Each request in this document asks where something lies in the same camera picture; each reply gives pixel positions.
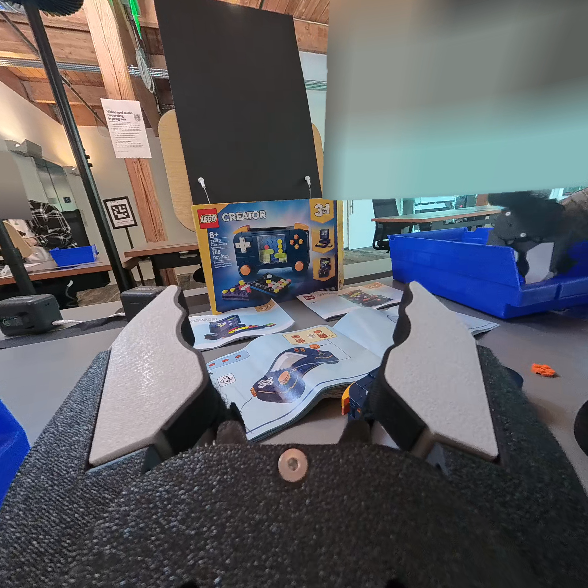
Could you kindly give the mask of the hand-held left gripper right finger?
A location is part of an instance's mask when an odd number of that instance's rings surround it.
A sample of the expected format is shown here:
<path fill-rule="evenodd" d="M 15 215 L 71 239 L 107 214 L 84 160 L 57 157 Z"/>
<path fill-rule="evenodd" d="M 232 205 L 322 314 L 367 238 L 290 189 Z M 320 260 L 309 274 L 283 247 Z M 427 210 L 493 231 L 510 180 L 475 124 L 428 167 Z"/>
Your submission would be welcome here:
<path fill-rule="evenodd" d="M 492 462 L 499 456 L 476 342 L 456 313 L 417 282 L 396 323 L 380 318 L 382 358 L 371 392 L 371 441 L 426 459 L 445 445 Z"/>

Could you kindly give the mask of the wooden top office desk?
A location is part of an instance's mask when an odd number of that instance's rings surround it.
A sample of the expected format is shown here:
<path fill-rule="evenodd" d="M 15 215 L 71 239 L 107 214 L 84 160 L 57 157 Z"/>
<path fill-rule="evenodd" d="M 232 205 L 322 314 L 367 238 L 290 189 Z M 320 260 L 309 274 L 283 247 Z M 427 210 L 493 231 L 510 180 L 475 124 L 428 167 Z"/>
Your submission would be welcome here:
<path fill-rule="evenodd" d="M 131 284 L 129 287 L 135 286 L 135 279 L 131 274 L 131 270 L 134 269 L 139 261 L 136 259 L 123 259 L 121 261 L 123 273 L 126 275 L 128 282 Z M 94 275 L 98 273 L 113 272 L 112 266 L 108 261 L 96 261 L 94 263 L 84 263 L 76 266 L 68 266 L 65 268 L 53 268 L 39 270 L 28 273 L 31 281 L 45 281 L 48 279 L 62 278 L 62 277 L 77 277 L 82 275 Z"/>
<path fill-rule="evenodd" d="M 172 275 L 176 268 L 201 266 L 199 246 L 196 242 L 148 242 L 124 252 L 124 256 L 127 259 L 149 259 L 157 286 L 177 285 L 178 280 Z"/>
<path fill-rule="evenodd" d="M 415 225 L 418 225 L 421 231 L 435 231 L 443 229 L 447 223 L 452 221 L 455 221 L 456 226 L 466 228 L 485 226 L 490 223 L 490 217 L 499 214 L 501 211 L 502 208 L 499 206 L 486 205 L 413 215 L 377 217 L 373 218 L 372 221 L 382 225 L 397 225 L 400 231 Z"/>

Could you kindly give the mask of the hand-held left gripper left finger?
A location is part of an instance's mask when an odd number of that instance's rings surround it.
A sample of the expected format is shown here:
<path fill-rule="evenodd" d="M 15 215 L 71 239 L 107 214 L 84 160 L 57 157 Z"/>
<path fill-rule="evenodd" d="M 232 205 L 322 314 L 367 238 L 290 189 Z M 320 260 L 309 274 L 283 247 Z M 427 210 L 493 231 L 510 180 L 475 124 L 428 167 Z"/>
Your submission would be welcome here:
<path fill-rule="evenodd" d="M 215 434 L 219 444 L 246 444 L 234 404 L 213 386 L 202 353 L 186 341 L 187 311 L 177 286 L 164 288 L 111 346 L 89 452 L 91 467 L 142 449 L 162 461 Z"/>

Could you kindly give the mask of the blue plastic bin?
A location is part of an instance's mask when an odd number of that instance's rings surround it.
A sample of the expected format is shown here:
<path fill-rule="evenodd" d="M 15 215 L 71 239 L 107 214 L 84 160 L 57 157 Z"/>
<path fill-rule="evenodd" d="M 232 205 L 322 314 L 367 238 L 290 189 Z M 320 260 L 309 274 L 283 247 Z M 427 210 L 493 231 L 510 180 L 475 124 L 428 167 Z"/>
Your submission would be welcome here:
<path fill-rule="evenodd" d="M 30 448 L 25 430 L 1 401 L 1 504 Z"/>
<path fill-rule="evenodd" d="M 488 245 L 492 230 L 453 228 L 389 235 L 393 278 L 501 319 L 587 304 L 587 242 L 571 248 L 576 265 L 562 276 L 526 283 L 507 246 Z"/>

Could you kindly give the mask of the instruction booklet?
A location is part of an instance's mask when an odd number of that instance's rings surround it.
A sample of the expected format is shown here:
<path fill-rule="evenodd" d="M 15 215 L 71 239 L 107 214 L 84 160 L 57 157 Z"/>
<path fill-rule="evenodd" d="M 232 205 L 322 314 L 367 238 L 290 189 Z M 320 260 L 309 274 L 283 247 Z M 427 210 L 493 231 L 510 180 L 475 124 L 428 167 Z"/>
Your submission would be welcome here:
<path fill-rule="evenodd" d="M 247 439 L 265 439 L 380 367 L 371 345 L 380 318 L 396 323 L 398 312 L 355 310 L 334 326 L 261 336 L 209 361 L 210 379 L 225 402 L 239 408 Z"/>
<path fill-rule="evenodd" d="M 219 315 L 193 315 L 189 321 L 195 337 L 193 347 L 200 351 L 264 334 L 281 333 L 295 324 L 294 319 L 272 300 L 261 306 Z"/>
<path fill-rule="evenodd" d="M 359 308 L 386 309 L 398 305 L 403 292 L 381 282 L 351 285 L 341 290 L 321 290 L 297 296 L 323 319 L 340 318 Z"/>

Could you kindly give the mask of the small blue bin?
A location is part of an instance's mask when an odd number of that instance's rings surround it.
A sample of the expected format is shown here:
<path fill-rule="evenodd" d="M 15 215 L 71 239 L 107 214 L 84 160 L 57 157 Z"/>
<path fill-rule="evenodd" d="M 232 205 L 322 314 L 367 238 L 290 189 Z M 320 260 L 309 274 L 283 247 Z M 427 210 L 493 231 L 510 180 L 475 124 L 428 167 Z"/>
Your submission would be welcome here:
<path fill-rule="evenodd" d="M 95 263 L 98 257 L 96 245 L 64 249 L 54 248 L 49 250 L 49 254 L 58 268 Z"/>

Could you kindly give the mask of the white paper notice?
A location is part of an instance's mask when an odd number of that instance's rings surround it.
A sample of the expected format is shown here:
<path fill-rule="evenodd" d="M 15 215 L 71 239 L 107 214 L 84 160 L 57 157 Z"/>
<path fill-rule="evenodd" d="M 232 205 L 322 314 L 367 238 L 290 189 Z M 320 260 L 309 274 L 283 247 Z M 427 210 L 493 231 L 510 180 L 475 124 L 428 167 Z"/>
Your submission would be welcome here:
<path fill-rule="evenodd" d="M 117 159 L 150 159 L 151 148 L 137 100 L 101 100 L 107 128 Z"/>

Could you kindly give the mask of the closed instruction booklet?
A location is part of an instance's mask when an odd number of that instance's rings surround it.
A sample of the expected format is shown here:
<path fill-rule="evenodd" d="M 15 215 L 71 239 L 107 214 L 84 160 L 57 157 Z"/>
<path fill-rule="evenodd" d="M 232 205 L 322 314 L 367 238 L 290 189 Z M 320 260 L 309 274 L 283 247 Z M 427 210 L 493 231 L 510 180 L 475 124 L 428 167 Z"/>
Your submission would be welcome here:
<path fill-rule="evenodd" d="M 272 300 L 261 306 L 219 315 L 193 315 L 189 321 L 195 337 L 193 347 L 200 351 L 264 334 L 281 333 L 295 324 L 294 319 Z"/>
<path fill-rule="evenodd" d="M 359 308 L 386 309 L 398 305 L 403 292 L 381 282 L 351 285 L 341 290 L 321 290 L 297 296 L 323 319 L 340 318 Z"/>

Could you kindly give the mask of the black white marker sign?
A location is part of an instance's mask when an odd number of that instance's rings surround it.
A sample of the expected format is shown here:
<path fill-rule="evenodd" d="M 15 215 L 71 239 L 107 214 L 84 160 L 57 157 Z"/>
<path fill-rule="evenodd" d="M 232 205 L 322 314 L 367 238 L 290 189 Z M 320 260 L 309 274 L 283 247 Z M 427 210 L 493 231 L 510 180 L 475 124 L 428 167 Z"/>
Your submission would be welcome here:
<path fill-rule="evenodd" d="M 109 222 L 114 230 L 124 229 L 131 248 L 134 247 L 129 229 L 138 225 L 128 197 L 111 198 L 102 201 Z"/>

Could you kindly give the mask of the large black backdrop board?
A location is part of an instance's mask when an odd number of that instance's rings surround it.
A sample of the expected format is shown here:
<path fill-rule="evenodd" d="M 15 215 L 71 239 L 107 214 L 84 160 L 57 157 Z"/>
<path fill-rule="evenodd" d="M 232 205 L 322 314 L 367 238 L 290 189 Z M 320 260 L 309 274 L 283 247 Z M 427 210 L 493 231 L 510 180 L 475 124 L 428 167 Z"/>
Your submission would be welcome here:
<path fill-rule="evenodd" d="M 224 1 L 155 1 L 173 104 L 272 116 L 307 100 L 290 15 Z"/>

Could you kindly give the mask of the person's right forearm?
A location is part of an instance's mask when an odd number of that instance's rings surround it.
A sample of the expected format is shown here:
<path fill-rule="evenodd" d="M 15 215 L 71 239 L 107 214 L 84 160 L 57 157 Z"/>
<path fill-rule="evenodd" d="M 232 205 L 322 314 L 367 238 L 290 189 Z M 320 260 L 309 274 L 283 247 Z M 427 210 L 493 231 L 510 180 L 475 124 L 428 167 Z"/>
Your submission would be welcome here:
<path fill-rule="evenodd" d="M 587 188 L 566 196 L 560 204 L 567 217 L 587 217 Z"/>

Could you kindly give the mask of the blue toy brick game console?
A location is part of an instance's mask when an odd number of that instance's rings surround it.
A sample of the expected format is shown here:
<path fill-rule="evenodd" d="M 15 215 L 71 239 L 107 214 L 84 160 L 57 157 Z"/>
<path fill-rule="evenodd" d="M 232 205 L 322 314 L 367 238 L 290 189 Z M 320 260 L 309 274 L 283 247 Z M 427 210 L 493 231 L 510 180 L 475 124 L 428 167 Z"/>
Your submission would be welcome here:
<path fill-rule="evenodd" d="M 371 370 L 360 379 L 352 382 L 343 392 L 341 398 L 341 412 L 348 423 L 357 420 L 374 421 L 373 410 L 368 396 L 374 382 L 377 381 L 379 368 Z"/>

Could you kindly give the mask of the black light stand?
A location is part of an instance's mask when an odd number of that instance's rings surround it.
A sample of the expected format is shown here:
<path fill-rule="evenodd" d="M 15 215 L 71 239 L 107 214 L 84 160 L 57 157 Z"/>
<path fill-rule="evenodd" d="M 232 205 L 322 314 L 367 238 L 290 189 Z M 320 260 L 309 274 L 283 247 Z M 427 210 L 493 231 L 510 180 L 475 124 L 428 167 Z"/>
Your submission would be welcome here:
<path fill-rule="evenodd" d="M 15 4 L 23 6 L 29 25 L 31 27 L 33 36 L 36 41 L 36 46 L 40 55 L 40 60 L 43 62 L 49 84 L 53 96 L 56 101 L 65 133 L 70 143 L 70 148 L 77 163 L 77 170 L 80 173 L 82 184 L 84 186 L 86 196 L 88 198 L 96 226 L 98 228 L 100 238 L 102 240 L 105 253 L 112 268 L 119 291 L 124 292 L 132 287 L 128 272 L 124 269 L 121 257 L 116 248 L 116 244 L 107 224 L 107 216 L 99 197 L 99 192 L 96 187 L 91 169 L 89 167 L 88 158 L 79 135 L 75 117 L 70 108 L 65 88 L 63 86 L 63 78 L 60 74 L 59 68 L 56 64 L 54 53 L 52 51 L 45 26 L 42 22 L 40 12 L 46 12 L 56 16 L 68 16 L 79 11 L 82 6 L 82 1 L 15 1 Z"/>

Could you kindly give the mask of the wooden pillar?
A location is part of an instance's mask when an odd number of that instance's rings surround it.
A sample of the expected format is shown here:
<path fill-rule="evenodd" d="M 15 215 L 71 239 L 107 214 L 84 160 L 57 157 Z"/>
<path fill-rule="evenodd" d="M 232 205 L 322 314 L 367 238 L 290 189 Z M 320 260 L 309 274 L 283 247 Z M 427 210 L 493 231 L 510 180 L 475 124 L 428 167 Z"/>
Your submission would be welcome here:
<path fill-rule="evenodd" d="M 123 33 L 128 33 L 121 1 L 85 1 L 84 11 L 91 33 L 94 51 L 104 82 L 107 99 L 137 100 L 138 84 L 134 84 L 128 71 L 128 59 L 123 43 Z M 138 100 L 142 115 L 155 129 L 159 113 L 155 100 L 146 104 Z M 151 159 L 123 159 L 134 193 L 143 233 L 148 243 L 168 240 L 161 213 Z"/>

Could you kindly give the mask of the small black device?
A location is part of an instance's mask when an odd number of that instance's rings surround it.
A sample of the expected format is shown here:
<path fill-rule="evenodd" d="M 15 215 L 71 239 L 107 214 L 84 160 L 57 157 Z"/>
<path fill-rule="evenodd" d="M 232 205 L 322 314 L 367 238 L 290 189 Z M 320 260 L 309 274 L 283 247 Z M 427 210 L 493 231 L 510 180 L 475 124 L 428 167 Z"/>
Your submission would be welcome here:
<path fill-rule="evenodd" d="M 166 289 L 165 286 L 136 286 L 120 294 L 125 320 L 130 322 L 153 299 Z"/>
<path fill-rule="evenodd" d="M 16 296 L 1 301 L 1 332 L 5 336 L 43 334 L 62 320 L 53 295 Z"/>

